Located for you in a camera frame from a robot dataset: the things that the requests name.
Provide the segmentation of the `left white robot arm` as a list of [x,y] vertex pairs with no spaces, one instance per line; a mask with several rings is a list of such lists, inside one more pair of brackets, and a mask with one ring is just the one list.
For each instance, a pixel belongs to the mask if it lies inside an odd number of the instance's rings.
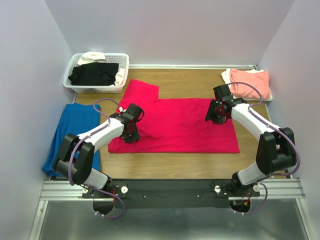
[[93,168],[95,153],[113,139],[127,144],[140,140],[137,123],[145,112],[131,103],[127,109],[112,114],[99,126],[79,135],[67,134],[59,147],[52,168],[55,173],[67,178],[72,185],[86,185],[101,198],[112,190],[111,178]]

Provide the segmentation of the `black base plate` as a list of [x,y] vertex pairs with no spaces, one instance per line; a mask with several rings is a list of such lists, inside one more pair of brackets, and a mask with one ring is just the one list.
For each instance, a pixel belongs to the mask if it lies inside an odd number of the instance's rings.
[[89,189],[93,209],[107,214],[122,209],[228,208],[232,199],[260,196],[253,183],[240,186],[231,179],[115,178],[111,189],[121,200]]

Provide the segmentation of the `aluminium rail frame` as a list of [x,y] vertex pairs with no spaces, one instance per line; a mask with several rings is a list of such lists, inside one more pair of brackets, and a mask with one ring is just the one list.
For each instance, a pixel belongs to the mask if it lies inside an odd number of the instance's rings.
[[228,208],[130,208],[103,214],[89,188],[45,181],[32,240],[315,240],[299,179],[266,179]]

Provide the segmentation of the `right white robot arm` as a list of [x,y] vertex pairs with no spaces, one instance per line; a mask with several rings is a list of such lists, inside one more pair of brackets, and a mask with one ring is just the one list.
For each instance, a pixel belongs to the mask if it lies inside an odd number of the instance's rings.
[[213,92],[215,98],[210,101],[205,120],[223,125],[233,119],[258,141],[255,162],[232,175],[228,190],[241,196],[256,182],[281,176],[289,168],[294,168],[294,173],[299,169],[301,157],[290,128],[271,123],[243,98],[234,98],[228,84],[213,88]]

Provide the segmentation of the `black t shirt in basket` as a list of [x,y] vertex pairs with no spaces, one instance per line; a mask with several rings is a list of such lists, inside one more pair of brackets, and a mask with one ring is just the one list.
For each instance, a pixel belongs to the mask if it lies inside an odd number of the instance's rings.
[[74,67],[68,79],[73,86],[111,86],[118,71],[118,63],[92,62]]

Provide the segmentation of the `blue pleated cloth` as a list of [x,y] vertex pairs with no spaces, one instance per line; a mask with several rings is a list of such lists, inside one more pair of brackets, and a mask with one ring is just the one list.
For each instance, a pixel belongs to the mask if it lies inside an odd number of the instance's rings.
[[52,177],[60,177],[58,173],[54,172],[53,163],[63,138],[67,134],[77,136],[97,127],[99,124],[100,114],[94,110],[92,105],[67,104],[56,127],[47,159],[42,166],[45,174]]

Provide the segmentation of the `cream t shirt in basket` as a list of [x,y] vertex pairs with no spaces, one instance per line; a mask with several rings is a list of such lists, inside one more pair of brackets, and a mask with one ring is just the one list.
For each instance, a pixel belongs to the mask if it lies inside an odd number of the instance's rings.
[[127,63],[128,58],[122,55],[106,55],[103,52],[88,51],[83,53],[76,66],[81,66],[89,63],[117,63],[119,64],[118,72],[115,76],[115,83],[107,87],[119,87],[121,86],[126,79]]

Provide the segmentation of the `white plastic laundry basket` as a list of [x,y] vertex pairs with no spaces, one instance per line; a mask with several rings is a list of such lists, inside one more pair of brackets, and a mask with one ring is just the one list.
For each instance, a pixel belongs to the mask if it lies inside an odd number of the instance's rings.
[[125,53],[76,53],[68,63],[63,86],[76,93],[119,94],[128,71],[129,56]]

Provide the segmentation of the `red t shirt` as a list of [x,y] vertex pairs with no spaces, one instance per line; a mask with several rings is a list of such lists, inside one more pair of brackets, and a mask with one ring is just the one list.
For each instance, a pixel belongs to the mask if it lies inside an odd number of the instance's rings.
[[236,131],[231,120],[213,124],[205,121],[209,98],[159,98],[156,85],[131,79],[120,101],[126,109],[135,104],[144,111],[137,125],[140,140],[126,143],[120,138],[108,144],[108,151],[124,153],[238,154]]

